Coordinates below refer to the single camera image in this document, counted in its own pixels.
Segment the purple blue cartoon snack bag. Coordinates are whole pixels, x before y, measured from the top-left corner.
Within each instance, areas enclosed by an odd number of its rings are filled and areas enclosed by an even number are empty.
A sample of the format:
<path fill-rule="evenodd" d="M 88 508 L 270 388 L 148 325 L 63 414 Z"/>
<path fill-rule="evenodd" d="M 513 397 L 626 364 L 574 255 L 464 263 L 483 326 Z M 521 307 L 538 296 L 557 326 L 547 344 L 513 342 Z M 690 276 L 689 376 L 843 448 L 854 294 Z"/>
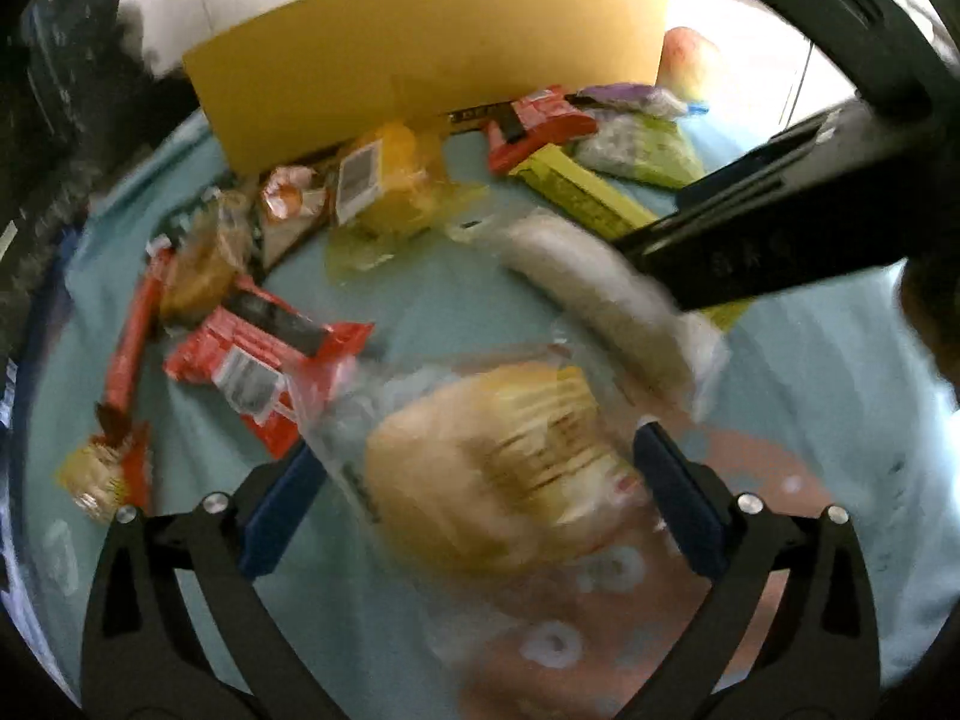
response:
<path fill-rule="evenodd" d="M 703 115 L 709 107 L 704 103 L 687 103 L 662 86 L 640 83 L 612 83 L 585 86 L 568 96 L 572 103 L 607 107 L 620 112 L 638 112 L 664 121 L 676 121 L 690 115 Z"/>

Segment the long red chocolate bar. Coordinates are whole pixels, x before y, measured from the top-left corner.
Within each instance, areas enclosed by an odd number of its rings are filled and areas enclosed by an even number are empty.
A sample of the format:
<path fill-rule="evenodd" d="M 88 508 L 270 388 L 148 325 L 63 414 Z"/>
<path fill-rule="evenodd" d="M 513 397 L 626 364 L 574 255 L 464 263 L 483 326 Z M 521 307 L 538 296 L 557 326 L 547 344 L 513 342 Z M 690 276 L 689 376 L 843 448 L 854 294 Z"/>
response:
<path fill-rule="evenodd" d="M 107 366 L 103 396 L 96 405 L 96 415 L 105 433 L 117 433 L 121 424 L 130 421 L 143 350 L 160 310 L 166 273 L 173 260 L 174 250 L 169 242 L 156 244 L 149 251 L 145 270 L 128 303 L 124 327 Z"/>

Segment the yellow-green long snack bar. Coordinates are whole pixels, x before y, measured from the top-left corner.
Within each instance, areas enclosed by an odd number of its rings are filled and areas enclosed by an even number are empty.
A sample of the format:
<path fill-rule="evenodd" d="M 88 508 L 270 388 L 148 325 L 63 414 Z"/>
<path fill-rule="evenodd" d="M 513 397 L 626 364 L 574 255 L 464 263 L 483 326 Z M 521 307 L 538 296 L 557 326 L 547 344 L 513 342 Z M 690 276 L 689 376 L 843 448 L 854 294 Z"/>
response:
<path fill-rule="evenodd" d="M 579 166 L 559 146 L 545 145 L 509 171 L 597 238 L 618 241 L 659 216 L 602 177 Z"/>

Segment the clear bag yellow bread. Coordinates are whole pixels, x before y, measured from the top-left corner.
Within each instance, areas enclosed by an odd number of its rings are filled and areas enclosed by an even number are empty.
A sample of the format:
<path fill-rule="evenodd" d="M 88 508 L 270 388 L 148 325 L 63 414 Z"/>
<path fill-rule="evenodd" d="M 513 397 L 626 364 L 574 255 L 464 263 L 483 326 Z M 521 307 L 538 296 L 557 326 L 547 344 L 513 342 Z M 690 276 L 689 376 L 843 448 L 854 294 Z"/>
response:
<path fill-rule="evenodd" d="M 493 580 L 596 551 L 651 499 L 605 371 L 552 343 L 285 376 L 302 438 L 379 551 Z"/>

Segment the small yellow red snack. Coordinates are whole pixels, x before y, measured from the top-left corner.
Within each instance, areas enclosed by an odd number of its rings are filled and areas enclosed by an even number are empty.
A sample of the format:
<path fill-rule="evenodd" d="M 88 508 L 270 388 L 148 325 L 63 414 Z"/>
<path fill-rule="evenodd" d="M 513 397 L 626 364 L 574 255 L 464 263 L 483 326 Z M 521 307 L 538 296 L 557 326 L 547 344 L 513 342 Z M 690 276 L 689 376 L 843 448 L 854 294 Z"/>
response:
<path fill-rule="evenodd" d="M 60 463 L 55 481 L 94 522 L 110 522 L 130 505 L 153 512 L 153 454 L 148 422 L 135 422 L 119 445 L 94 436 Z"/>

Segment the green white snack bag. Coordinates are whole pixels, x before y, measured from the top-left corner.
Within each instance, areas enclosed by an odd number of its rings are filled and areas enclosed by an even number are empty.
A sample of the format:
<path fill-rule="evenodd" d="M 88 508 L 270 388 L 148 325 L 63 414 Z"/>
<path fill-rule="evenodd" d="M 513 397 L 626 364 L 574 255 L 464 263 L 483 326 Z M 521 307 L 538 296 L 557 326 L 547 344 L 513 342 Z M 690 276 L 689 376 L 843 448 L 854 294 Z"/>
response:
<path fill-rule="evenodd" d="M 571 156 L 590 171 L 663 188 L 684 188 L 706 176 L 692 142 L 674 121 L 639 112 L 592 112 L 597 132 Z"/>

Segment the peach fruit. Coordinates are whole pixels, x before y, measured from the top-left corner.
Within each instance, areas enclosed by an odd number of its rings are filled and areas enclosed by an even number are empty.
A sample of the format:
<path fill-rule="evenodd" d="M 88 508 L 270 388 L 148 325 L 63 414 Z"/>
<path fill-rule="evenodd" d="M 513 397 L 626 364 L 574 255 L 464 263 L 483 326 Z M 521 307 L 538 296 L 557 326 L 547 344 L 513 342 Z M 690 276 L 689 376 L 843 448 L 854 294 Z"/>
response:
<path fill-rule="evenodd" d="M 686 26 L 675 26 L 662 39 L 658 85 L 687 103 L 704 103 L 713 80 L 718 48 Z"/>

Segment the white long wafer pack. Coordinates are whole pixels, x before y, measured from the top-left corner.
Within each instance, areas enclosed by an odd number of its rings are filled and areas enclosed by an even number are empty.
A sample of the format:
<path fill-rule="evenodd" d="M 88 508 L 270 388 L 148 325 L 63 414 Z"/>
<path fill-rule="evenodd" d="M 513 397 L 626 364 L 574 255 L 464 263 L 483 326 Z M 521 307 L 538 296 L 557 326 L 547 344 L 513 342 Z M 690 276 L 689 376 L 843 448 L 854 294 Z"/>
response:
<path fill-rule="evenodd" d="M 612 245 L 547 210 L 455 221 L 446 232 L 553 299 L 665 403 L 697 421 L 711 410 L 731 357 L 724 333 L 700 312 L 680 310 Z"/>

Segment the teal tablecloth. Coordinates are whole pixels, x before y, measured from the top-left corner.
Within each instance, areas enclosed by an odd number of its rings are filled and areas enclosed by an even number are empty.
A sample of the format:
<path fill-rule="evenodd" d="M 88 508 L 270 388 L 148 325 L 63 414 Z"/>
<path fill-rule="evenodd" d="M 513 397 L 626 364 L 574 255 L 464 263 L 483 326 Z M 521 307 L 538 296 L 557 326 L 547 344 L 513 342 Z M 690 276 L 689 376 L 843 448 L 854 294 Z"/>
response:
<path fill-rule="evenodd" d="M 110 350 L 161 218 L 223 171 L 201 115 L 94 211 L 32 329 L 18 387 L 29 600 L 69 686 L 106 530 L 55 481 L 93 426 Z M 602 351 L 488 250 L 434 234 L 349 280 L 309 241 L 270 277 L 314 319 L 373 327 L 387 366 L 459 362 L 566 341 L 596 382 Z M 918 665 L 958 596 L 958 452 L 950 397 L 901 317 L 891 271 L 757 302 L 700 421 L 665 420 L 690 458 L 781 512 L 850 509 L 871 571 L 880 660 Z M 395 567 L 335 484 L 320 491 L 277 570 L 257 585 L 304 665 L 355 718 L 608 718 L 679 637 L 704 595 L 651 509 L 615 543 L 511 605 L 485 606 Z"/>

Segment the red snack pack with barcode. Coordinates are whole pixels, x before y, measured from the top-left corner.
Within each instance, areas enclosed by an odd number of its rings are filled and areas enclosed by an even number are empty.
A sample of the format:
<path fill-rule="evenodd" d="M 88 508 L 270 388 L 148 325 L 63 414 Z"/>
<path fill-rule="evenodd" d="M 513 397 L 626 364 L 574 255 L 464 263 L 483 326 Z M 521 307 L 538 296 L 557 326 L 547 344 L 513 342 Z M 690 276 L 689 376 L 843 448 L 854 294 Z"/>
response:
<path fill-rule="evenodd" d="M 327 366 L 359 355 L 370 323 L 319 323 L 241 278 L 235 292 L 172 349 L 164 372 L 176 382 L 212 385 L 275 460 L 298 442 L 288 367 Z"/>

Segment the red black snack pack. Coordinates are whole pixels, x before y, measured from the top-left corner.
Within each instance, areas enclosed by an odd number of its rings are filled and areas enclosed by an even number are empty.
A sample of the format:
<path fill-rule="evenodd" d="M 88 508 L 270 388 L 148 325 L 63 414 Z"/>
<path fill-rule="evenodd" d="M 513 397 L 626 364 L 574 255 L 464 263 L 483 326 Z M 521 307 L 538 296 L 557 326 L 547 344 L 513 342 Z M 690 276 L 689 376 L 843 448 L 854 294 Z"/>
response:
<path fill-rule="evenodd" d="M 574 107 L 565 88 L 547 86 L 493 109 L 485 125 L 488 169 L 506 176 L 545 145 L 564 145 L 597 132 L 599 122 Z"/>

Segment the clear bag brown pastry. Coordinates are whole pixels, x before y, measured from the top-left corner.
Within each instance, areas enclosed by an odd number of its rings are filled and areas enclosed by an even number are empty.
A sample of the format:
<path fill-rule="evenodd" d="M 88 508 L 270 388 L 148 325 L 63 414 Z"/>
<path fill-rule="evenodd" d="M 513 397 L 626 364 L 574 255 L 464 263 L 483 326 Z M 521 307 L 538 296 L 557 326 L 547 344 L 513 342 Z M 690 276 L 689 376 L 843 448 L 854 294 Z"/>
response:
<path fill-rule="evenodd" d="M 233 293 L 254 252 L 251 199 L 213 188 L 174 244 L 160 300 L 164 327 L 195 327 Z"/>

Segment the yellow cardboard box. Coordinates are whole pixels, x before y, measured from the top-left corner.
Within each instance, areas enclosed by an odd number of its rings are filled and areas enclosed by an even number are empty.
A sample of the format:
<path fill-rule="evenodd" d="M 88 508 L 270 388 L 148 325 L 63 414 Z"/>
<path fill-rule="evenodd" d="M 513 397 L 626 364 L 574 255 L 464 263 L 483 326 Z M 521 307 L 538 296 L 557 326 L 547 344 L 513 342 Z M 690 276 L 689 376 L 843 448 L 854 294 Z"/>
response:
<path fill-rule="evenodd" d="M 651 83 L 667 0 L 296 0 L 184 57 L 241 174 L 550 85 Z"/>

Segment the yellow snack bag with barcode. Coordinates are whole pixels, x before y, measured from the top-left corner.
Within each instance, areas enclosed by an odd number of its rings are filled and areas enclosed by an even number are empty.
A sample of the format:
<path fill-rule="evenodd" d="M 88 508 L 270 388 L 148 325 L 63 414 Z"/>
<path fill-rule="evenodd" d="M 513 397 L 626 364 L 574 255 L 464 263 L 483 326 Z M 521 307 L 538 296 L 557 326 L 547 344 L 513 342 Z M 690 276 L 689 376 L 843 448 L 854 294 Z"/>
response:
<path fill-rule="evenodd" d="M 327 277 L 343 283 L 397 259 L 413 243 L 467 218 L 487 188 L 449 176 L 444 117 L 389 121 L 338 155 Z"/>

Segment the small orange white snack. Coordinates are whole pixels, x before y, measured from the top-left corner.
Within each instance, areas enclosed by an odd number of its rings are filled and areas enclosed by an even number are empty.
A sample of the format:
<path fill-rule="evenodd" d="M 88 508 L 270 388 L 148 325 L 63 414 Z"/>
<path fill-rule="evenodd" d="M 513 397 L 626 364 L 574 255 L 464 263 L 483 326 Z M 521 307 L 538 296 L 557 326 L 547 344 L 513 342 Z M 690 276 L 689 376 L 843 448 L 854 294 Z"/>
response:
<path fill-rule="evenodd" d="M 275 167 L 259 190 L 257 215 L 262 268 L 274 270 L 329 218 L 324 176 L 309 166 Z"/>

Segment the dark carved wooden furniture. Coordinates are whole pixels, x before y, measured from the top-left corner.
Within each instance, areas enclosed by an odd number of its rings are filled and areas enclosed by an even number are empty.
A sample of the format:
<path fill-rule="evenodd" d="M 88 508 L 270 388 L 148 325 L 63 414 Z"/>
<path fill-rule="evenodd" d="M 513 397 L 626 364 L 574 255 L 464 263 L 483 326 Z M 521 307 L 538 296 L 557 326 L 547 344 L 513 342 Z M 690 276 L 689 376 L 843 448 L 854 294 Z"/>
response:
<path fill-rule="evenodd" d="M 135 5 L 2 0 L 3 361 L 65 227 L 198 105 L 180 68 L 149 66 Z"/>

